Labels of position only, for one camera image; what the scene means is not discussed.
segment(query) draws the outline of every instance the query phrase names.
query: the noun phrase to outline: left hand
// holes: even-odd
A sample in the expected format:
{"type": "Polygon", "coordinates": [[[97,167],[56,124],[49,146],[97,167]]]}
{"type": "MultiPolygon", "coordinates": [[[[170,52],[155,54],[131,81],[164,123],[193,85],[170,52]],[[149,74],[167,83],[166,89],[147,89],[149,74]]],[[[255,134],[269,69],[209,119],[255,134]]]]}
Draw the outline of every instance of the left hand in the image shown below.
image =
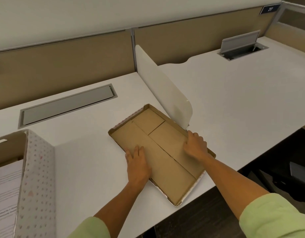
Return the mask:
{"type": "Polygon", "coordinates": [[[147,164],[143,146],[139,148],[137,145],[135,147],[134,157],[131,156],[129,149],[126,149],[125,157],[127,160],[128,183],[141,192],[151,176],[151,167],[147,164]]]}

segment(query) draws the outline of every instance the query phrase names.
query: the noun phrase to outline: white wall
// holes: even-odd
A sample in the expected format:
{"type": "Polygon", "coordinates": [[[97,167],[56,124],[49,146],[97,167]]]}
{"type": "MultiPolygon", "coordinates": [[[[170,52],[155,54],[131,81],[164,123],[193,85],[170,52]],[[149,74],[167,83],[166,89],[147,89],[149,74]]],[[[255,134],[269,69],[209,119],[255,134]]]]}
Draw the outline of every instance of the white wall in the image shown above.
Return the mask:
{"type": "Polygon", "coordinates": [[[281,0],[0,0],[0,50],[281,0]]]}

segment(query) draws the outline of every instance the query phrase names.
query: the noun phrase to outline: gray metal cover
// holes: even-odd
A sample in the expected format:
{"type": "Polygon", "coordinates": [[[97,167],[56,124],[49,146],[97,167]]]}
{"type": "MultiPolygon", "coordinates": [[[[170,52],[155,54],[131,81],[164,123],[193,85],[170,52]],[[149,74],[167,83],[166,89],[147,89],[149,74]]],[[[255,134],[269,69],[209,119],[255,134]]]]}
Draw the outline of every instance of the gray metal cover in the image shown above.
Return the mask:
{"type": "Polygon", "coordinates": [[[60,115],[114,96],[110,86],[96,88],[73,96],[23,110],[21,125],[27,125],[60,115]]]}
{"type": "Polygon", "coordinates": [[[260,30],[222,40],[220,53],[255,44],[260,30]]]}

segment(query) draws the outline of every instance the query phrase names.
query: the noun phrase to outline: blue sign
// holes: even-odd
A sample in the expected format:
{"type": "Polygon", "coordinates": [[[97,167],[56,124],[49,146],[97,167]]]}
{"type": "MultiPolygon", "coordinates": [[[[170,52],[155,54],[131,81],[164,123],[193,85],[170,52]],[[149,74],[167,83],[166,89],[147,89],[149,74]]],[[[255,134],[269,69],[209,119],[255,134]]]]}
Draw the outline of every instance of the blue sign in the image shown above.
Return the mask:
{"type": "Polygon", "coordinates": [[[260,14],[276,12],[280,6],[281,6],[281,4],[274,4],[274,5],[264,6],[262,8],[260,14]]]}

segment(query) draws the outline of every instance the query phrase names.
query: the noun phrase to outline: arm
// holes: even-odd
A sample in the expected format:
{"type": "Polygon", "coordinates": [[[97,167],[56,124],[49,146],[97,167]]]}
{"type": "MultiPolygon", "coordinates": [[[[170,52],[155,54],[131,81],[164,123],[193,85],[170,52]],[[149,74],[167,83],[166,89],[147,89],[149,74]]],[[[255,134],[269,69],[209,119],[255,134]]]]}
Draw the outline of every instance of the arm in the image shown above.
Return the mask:
{"type": "Polygon", "coordinates": [[[94,217],[101,219],[107,226],[111,238],[117,238],[123,224],[145,184],[151,176],[151,167],[147,164],[143,147],[135,147],[134,157],[127,149],[128,183],[125,188],[94,217]]]}
{"type": "Polygon", "coordinates": [[[234,169],[214,159],[207,152],[206,142],[197,133],[188,131],[185,152],[203,164],[226,203],[239,220],[245,207],[269,192],[234,169]]]}

